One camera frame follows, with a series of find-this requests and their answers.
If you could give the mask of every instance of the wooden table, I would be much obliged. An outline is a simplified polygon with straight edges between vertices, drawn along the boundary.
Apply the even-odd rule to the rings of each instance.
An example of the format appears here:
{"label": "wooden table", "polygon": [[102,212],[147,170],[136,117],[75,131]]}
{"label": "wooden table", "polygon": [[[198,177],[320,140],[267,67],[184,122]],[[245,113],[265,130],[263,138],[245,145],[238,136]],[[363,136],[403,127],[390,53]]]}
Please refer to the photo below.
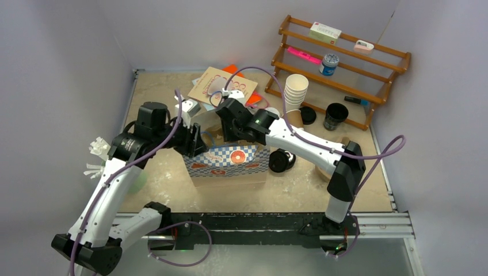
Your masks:
{"label": "wooden table", "polygon": [[[202,72],[143,72],[139,74],[133,99],[130,103],[127,122],[137,117],[139,106],[147,101],[165,103],[173,108],[176,104],[174,89],[180,88],[186,96],[193,87],[191,80]],[[281,99],[264,93],[268,76],[264,73],[244,72],[248,79],[258,82],[257,91],[268,99],[272,107],[282,110]],[[330,103],[323,87],[310,82],[306,100],[324,108]],[[351,116],[364,116],[359,108],[350,109]],[[359,143],[364,155],[375,155],[376,150],[370,131],[362,131],[351,125],[342,124],[335,131],[327,131],[323,126],[323,115],[306,125],[305,130],[326,140],[336,141],[347,136]],[[366,161],[367,170],[373,160]],[[174,212],[321,212],[325,211],[329,200],[326,183],[314,171],[314,165],[298,158],[295,166],[286,172],[286,177],[276,177],[268,173],[266,184],[229,187],[195,188],[182,157],[173,149],[162,149],[147,163],[145,186],[135,194],[128,194],[120,212],[136,213],[150,201],[158,201]],[[391,212],[385,180],[381,167],[371,175],[359,193],[352,208],[354,212]]]}

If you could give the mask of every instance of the small white box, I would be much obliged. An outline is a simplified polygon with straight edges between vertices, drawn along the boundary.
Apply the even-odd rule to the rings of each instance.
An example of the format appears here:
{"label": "small white box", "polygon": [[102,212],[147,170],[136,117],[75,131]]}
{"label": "small white box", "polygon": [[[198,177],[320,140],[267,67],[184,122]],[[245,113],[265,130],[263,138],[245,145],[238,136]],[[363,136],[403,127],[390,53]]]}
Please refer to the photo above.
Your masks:
{"label": "small white box", "polygon": [[312,37],[313,39],[335,45],[341,33],[341,30],[320,24],[319,22],[314,22],[310,28],[310,33],[308,33],[308,36]]}

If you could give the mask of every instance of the robotic arm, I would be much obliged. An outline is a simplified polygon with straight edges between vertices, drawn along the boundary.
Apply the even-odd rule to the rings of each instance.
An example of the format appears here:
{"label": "robotic arm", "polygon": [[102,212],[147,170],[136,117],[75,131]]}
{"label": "robotic arm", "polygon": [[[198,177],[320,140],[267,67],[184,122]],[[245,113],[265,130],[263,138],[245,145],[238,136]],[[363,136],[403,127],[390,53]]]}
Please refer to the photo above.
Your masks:
{"label": "robotic arm", "polygon": [[[331,197],[324,220],[334,225],[341,224],[354,197],[354,191],[364,174],[365,165],[362,160],[346,158],[337,152],[362,155],[359,145],[350,142],[344,146],[318,138],[300,129],[294,129],[296,133],[311,141],[327,144],[335,149],[330,152],[324,151],[297,139],[294,133],[287,129],[284,120],[275,114],[261,109],[252,114],[244,107],[243,95],[240,91],[233,91],[227,96],[228,98],[216,109],[217,115],[221,118],[225,141],[247,140],[279,147],[317,164],[331,174],[332,178],[327,187]],[[191,124],[191,117],[199,109],[199,105],[193,100],[183,102],[182,121],[165,148],[174,148],[188,157],[208,150],[200,137],[200,126]],[[68,233],[57,234],[54,237],[51,246],[67,259],[70,259],[74,244],[77,243],[78,248],[74,256],[78,268],[86,267],[101,275],[108,275],[118,264],[124,250],[142,236],[173,223],[174,218],[168,207],[151,202],[123,224],[112,225],[125,194],[144,169],[147,160],[119,174],[109,186],[105,185],[110,175],[127,163],[150,152],[167,138],[172,129],[171,124],[175,120],[166,122],[166,117],[170,117],[169,112],[166,105],[162,103],[146,102],[139,108],[137,120],[129,123],[113,140],[104,174],[87,207]],[[90,213],[89,208],[94,200],[98,203],[93,207],[86,228],[78,240],[76,237],[80,232],[83,218]]]}

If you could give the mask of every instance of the wooden rack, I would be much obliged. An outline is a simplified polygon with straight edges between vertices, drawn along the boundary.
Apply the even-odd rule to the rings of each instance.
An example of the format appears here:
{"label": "wooden rack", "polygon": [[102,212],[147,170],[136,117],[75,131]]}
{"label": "wooden rack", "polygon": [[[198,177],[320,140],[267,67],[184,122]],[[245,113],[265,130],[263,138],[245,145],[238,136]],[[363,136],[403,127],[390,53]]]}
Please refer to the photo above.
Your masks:
{"label": "wooden rack", "polygon": [[[336,88],[336,89],[338,89],[340,91],[343,91],[345,93],[354,95],[357,98],[361,98],[361,99],[364,99],[364,100],[369,101],[370,104],[369,104],[368,112],[366,114],[366,121],[364,123],[356,122],[356,121],[353,121],[353,120],[350,120],[350,119],[347,119],[346,120],[346,123],[351,124],[351,125],[354,125],[355,127],[358,127],[360,129],[363,129],[363,130],[368,129],[369,128],[369,125],[371,123],[373,114],[375,112],[375,109],[379,105],[382,105],[382,104],[386,103],[386,100],[388,99],[388,95],[390,94],[391,85],[393,84],[393,81],[399,75],[402,75],[403,73],[405,73],[407,71],[407,69],[409,67],[409,64],[410,64],[411,54],[408,53],[408,52],[407,53],[404,53],[404,52],[401,52],[401,51],[397,51],[395,49],[391,49],[391,48],[388,48],[388,47],[385,47],[385,46],[382,46],[382,45],[379,45],[379,44],[372,43],[375,46],[375,50],[374,51],[382,51],[382,52],[385,52],[385,53],[389,53],[390,55],[394,55],[394,56],[398,56],[398,57],[402,58],[402,60],[400,61],[400,63],[395,66],[395,65],[392,65],[392,64],[383,62],[381,60],[377,60],[377,59],[374,59],[372,57],[362,55],[362,54],[357,53],[357,52],[353,52],[353,51],[350,51],[350,50],[347,50],[347,49],[340,48],[340,47],[335,46],[335,45],[331,45],[331,44],[328,44],[328,43],[324,43],[324,42],[318,41],[316,39],[312,39],[310,37],[304,36],[304,35],[299,34],[299,33],[291,32],[288,29],[290,23],[296,24],[296,25],[300,25],[300,26],[303,26],[303,27],[308,28],[308,29],[310,29],[310,27],[312,27],[312,23],[309,23],[309,22],[306,22],[306,21],[303,21],[303,20],[299,20],[299,19],[293,18],[290,15],[288,15],[285,18],[285,20],[283,21],[283,23],[281,23],[281,26],[280,26],[280,29],[278,30],[278,33],[280,35],[282,35],[283,38],[281,39],[281,45],[278,48],[278,51],[276,51],[276,54],[274,55],[273,59],[271,60],[271,65],[274,66],[274,75],[275,76],[278,76],[278,74],[280,73],[281,70],[288,71],[289,73],[292,73],[292,74],[302,74],[302,75],[304,75],[305,77],[307,77],[311,81],[314,81],[314,82],[317,82],[317,83],[320,83],[320,84],[323,84],[323,85],[326,85],[326,86],[330,86],[330,87]],[[334,50],[336,52],[343,53],[343,54],[346,54],[346,55],[349,55],[349,56],[353,56],[354,58],[358,58],[358,59],[364,60],[366,62],[370,62],[370,63],[376,64],[378,66],[385,67],[387,69],[392,70],[392,73],[390,74],[390,76],[388,78],[385,78],[383,76],[374,74],[372,72],[368,72],[366,70],[359,69],[357,67],[344,64],[343,62],[339,62],[339,65],[338,66],[341,67],[341,68],[343,68],[343,69],[356,72],[358,74],[367,76],[367,77],[372,78],[372,79],[376,79],[377,81],[381,81],[381,82],[384,83],[383,86],[381,87],[381,89],[379,90],[379,92],[377,93],[376,96],[370,95],[370,94],[368,94],[366,92],[363,92],[361,90],[358,90],[358,89],[349,87],[347,85],[343,85],[343,84],[338,83],[338,82],[334,82],[334,81],[332,81],[330,79],[327,79],[325,76],[317,75],[317,74],[312,74],[312,73],[307,72],[305,70],[301,70],[301,69],[296,68],[294,66],[291,66],[291,65],[288,65],[288,64],[283,63],[284,51],[285,51],[285,49],[287,49],[288,47],[290,47],[290,45],[287,44],[287,38],[288,38],[288,36],[295,37],[297,39],[301,39],[301,40],[304,40],[304,41],[307,41],[307,42],[310,42],[310,43],[313,43],[313,44],[316,44],[316,45],[320,45],[322,47],[325,47],[325,48]],[[359,40],[357,37],[350,36],[350,35],[345,34],[345,33],[341,33],[340,38],[341,39],[344,39],[344,40],[351,41],[353,43],[355,43],[357,40]],[[323,58],[322,55],[318,55],[316,53],[312,53],[310,51],[307,51],[305,49],[301,49],[301,48],[298,48],[298,47],[295,47],[295,46],[292,46],[292,47],[295,48],[295,49],[297,49],[298,51],[305,52],[305,53],[307,53],[307,54],[309,54],[309,55],[311,55],[311,56],[313,56],[313,57],[315,57],[317,59],[321,59],[322,60],[322,58]],[[265,91],[267,93],[270,93],[270,94],[276,95],[278,97],[281,97],[281,93],[280,92],[271,89],[271,87],[273,85],[273,82],[274,82],[273,78],[270,78],[268,84],[266,85]],[[302,105],[303,106],[309,106],[309,107],[313,108],[317,112],[325,113],[325,109],[322,109],[322,108],[320,108],[318,106],[315,106],[315,105],[313,105],[311,103],[303,102]]]}

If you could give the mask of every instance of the blue container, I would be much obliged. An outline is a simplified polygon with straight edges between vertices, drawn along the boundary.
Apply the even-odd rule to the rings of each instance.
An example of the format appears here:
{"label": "blue container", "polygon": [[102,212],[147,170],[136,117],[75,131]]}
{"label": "blue container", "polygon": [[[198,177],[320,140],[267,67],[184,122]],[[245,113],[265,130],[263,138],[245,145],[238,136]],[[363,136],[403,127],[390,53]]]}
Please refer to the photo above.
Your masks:
{"label": "blue container", "polygon": [[322,59],[319,71],[324,76],[332,76],[339,65],[339,57],[333,53],[328,53]]}

